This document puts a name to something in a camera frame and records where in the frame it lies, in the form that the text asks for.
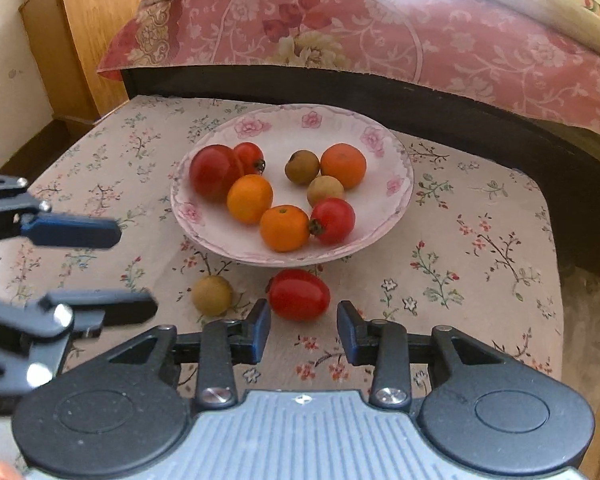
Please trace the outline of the pink floral bedspread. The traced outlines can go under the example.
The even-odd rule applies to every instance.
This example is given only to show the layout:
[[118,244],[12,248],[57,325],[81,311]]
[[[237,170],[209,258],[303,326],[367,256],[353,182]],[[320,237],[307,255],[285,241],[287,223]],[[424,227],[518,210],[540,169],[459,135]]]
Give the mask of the pink floral bedspread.
[[490,0],[142,0],[99,63],[372,74],[600,134],[600,54]]

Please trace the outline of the white floral plate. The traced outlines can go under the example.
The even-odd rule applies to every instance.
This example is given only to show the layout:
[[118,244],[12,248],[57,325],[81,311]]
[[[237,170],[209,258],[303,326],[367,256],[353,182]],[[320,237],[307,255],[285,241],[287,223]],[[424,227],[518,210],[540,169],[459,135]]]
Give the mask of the white floral plate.
[[[264,176],[276,204],[308,209],[306,192],[284,174],[288,158],[299,150],[321,155],[337,143],[354,146],[366,159],[366,175],[346,199],[355,226],[339,245],[310,240],[296,252],[273,252],[254,226],[234,220],[225,206],[201,198],[189,183],[194,156],[212,144],[232,148],[242,141],[262,150]],[[291,268],[340,259],[359,252],[387,235],[405,214],[413,194],[414,168],[401,140],[379,122],[343,108],[291,104],[266,106],[224,120],[202,136],[174,172],[171,207],[185,234],[197,245],[223,258],[252,266]]]

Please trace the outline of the dark wooden bed frame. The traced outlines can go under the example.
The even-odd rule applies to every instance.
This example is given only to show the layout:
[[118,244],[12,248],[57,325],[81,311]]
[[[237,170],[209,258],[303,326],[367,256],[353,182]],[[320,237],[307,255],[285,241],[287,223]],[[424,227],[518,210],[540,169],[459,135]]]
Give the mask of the dark wooden bed frame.
[[472,99],[386,77],[283,66],[129,68],[129,96],[327,104],[386,127],[491,159],[540,186],[558,254],[600,276],[600,143]]

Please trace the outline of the small orange mandarin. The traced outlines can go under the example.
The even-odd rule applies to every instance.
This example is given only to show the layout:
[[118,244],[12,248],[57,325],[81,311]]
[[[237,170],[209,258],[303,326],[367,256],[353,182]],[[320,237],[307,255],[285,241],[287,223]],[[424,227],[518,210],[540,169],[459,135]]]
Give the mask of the small orange mandarin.
[[259,228],[264,244],[274,252],[294,252],[310,237],[308,215],[292,205],[279,205],[265,211]]

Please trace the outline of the wooden nightstand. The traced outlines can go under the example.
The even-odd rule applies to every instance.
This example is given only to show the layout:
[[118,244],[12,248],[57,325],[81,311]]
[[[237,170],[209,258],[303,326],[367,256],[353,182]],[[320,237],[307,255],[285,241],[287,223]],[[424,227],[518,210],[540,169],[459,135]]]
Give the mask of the wooden nightstand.
[[99,76],[110,41],[140,0],[26,0],[19,8],[53,118],[83,134],[128,99],[124,85]]

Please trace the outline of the large orange mandarin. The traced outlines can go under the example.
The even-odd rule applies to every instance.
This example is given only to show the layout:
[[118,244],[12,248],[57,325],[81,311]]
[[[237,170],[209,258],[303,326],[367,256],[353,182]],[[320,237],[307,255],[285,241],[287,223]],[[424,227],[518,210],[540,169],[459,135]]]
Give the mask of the large orange mandarin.
[[272,207],[273,195],[268,180],[258,174],[246,174],[230,188],[226,198],[227,210],[235,220],[253,226]]

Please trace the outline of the large red tomato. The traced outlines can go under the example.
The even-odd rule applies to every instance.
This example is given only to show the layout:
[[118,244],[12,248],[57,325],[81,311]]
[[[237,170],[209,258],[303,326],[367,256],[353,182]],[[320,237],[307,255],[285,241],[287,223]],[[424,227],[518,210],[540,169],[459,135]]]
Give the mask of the large red tomato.
[[242,163],[234,150],[222,144],[202,148],[188,170],[193,190],[212,203],[224,203],[230,188],[243,175]]

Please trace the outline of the floral table cloth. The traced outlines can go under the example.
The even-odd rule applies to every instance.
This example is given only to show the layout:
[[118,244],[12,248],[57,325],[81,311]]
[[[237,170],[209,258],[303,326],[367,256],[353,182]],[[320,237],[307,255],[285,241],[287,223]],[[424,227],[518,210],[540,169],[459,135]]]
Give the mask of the floral table cloth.
[[[232,286],[232,318],[246,315],[278,268],[220,257],[194,243],[175,219],[175,170],[197,141],[265,106],[141,96],[119,108],[32,185],[58,212],[113,218],[109,250],[0,243],[0,299],[22,306],[55,289],[150,292],[155,320],[182,333],[207,318],[192,303],[201,279]],[[538,186],[514,170],[391,130],[414,168],[405,214],[378,242],[306,270],[332,300],[412,333],[452,325],[541,372],[562,368],[562,300],[550,215]]]

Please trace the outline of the brown longan with stem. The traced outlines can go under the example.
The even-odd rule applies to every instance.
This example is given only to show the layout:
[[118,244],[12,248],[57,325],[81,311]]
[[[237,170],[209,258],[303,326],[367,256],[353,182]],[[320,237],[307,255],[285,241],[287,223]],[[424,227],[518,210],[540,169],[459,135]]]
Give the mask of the brown longan with stem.
[[344,187],[340,181],[331,176],[316,177],[306,189],[306,199],[311,207],[326,198],[343,198]]

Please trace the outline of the small red cherry tomato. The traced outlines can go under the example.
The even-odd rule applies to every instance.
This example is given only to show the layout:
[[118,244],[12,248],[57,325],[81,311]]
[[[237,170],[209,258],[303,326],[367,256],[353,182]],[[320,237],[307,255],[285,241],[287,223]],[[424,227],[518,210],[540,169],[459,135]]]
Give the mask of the small red cherry tomato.
[[233,151],[242,165],[244,174],[257,174],[260,176],[265,170],[263,152],[252,142],[242,142],[233,148]]

